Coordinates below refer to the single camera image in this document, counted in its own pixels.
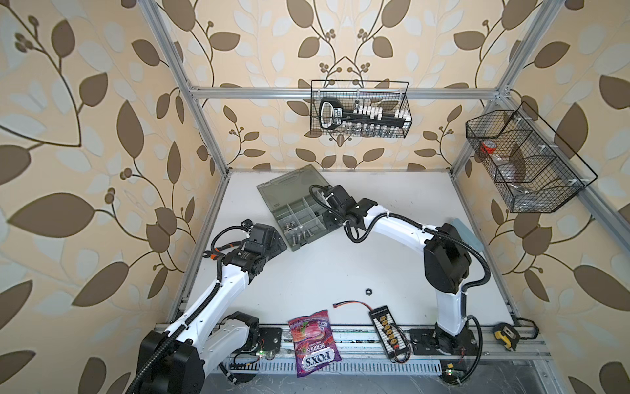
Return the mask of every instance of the black wire basket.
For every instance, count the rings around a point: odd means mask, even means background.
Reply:
[[[344,136],[405,138],[413,119],[409,83],[311,81],[311,130]]]
[[[533,126],[554,135],[547,142]],[[495,110],[466,122],[466,139],[510,212],[551,213],[597,179],[597,174],[526,102],[516,111]],[[579,175],[574,168],[585,175]]]

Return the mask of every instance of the red wire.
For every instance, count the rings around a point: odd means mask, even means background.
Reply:
[[[369,309],[370,311],[372,311],[372,310],[373,310],[371,306],[369,306],[368,304],[366,304],[366,303],[364,303],[364,302],[361,302],[361,301],[342,301],[342,302],[340,302],[340,303],[333,304],[333,308],[337,308],[337,307],[342,306],[342,305],[346,305],[346,304],[353,304],[353,303],[363,304],[363,305],[365,305],[365,307],[366,307],[367,309]]]

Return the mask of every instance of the gray organizer box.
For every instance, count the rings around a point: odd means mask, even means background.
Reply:
[[[257,186],[292,251],[336,228],[326,225],[327,210],[309,195],[311,185],[329,183],[315,167],[307,165]]]

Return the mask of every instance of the candy bag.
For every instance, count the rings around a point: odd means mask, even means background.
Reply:
[[[289,328],[293,336],[298,378],[324,368],[331,362],[341,361],[330,329],[328,310],[290,320]]]

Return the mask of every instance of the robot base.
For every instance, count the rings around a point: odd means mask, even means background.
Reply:
[[[465,327],[455,337],[442,331],[437,325],[433,328],[412,328],[409,330],[413,354],[416,356],[461,355],[461,349],[467,356],[477,354],[477,341],[473,332]]]

